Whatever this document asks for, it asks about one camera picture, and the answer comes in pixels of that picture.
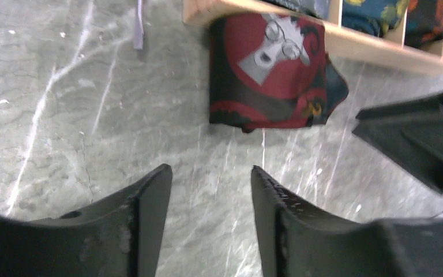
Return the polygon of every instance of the black plastic bracket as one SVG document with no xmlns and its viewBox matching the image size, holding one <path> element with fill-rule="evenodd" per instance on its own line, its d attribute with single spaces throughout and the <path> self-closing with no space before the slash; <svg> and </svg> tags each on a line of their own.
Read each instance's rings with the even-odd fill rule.
<svg viewBox="0 0 443 277">
<path fill-rule="evenodd" d="M 356 118 L 360 122 L 353 134 L 443 193 L 443 93 L 367 108 Z"/>
<path fill-rule="evenodd" d="M 359 224 L 332 215 L 252 170 L 264 277 L 443 276 L 442 219 Z"/>
<path fill-rule="evenodd" d="M 0 276 L 154 277 L 171 184 L 164 164 L 58 219 L 0 216 Z"/>
</svg>

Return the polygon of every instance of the purple strap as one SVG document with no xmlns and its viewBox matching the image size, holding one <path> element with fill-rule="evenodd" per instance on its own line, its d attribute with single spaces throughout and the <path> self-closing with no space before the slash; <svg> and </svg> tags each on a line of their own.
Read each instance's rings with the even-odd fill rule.
<svg viewBox="0 0 443 277">
<path fill-rule="evenodd" d="M 144 46 L 144 26 L 142 23 L 142 0 L 137 0 L 137 13 L 135 18 L 135 30 L 133 31 L 133 48 L 142 50 Z"/>
</svg>

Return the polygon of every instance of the wooden shelf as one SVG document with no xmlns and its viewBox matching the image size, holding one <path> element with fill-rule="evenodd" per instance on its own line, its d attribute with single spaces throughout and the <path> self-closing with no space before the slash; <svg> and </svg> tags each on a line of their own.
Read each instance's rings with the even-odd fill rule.
<svg viewBox="0 0 443 277">
<path fill-rule="evenodd" d="M 325 48 L 331 55 L 410 72 L 443 74 L 443 42 L 427 51 L 403 46 L 406 19 L 386 37 L 375 38 L 341 27 L 341 10 L 341 1 L 331 0 L 329 21 L 308 17 L 325 26 Z M 301 15 L 258 0 L 184 0 L 183 20 L 207 27 L 219 17 L 243 12 Z"/>
</svg>

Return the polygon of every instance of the fabric item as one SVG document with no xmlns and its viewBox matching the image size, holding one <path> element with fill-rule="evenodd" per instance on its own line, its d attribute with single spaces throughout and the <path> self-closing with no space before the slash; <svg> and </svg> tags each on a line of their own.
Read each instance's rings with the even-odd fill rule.
<svg viewBox="0 0 443 277">
<path fill-rule="evenodd" d="M 295 12 L 308 14 L 313 17 L 328 19 L 330 0 L 263 0 Z"/>
<path fill-rule="evenodd" d="M 443 0 L 410 0 L 405 45 L 422 46 L 443 39 Z"/>
<path fill-rule="evenodd" d="M 408 0 L 344 0 L 342 26 L 383 37 L 401 23 Z"/>
<path fill-rule="evenodd" d="M 251 132 L 325 124 L 347 97 L 325 54 L 325 29 L 303 17 L 240 14 L 210 27 L 210 123 Z"/>
<path fill-rule="evenodd" d="M 133 30 L 133 48 L 142 50 L 144 47 L 144 25 L 142 22 L 142 0 L 137 0 L 135 27 Z"/>
</svg>

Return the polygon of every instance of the wooden shelf edge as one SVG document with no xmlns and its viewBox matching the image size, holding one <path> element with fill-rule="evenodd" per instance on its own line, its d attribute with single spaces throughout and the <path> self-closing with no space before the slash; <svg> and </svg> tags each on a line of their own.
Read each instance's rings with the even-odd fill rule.
<svg viewBox="0 0 443 277">
<path fill-rule="evenodd" d="M 183 0 L 186 24 L 207 27 L 213 20 L 243 12 L 301 15 L 258 0 Z M 330 55 L 415 73 L 443 74 L 443 58 L 411 47 L 402 47 L 337 24 L 308 19 L 325 26 L 325 48 Z"/>
</svg>

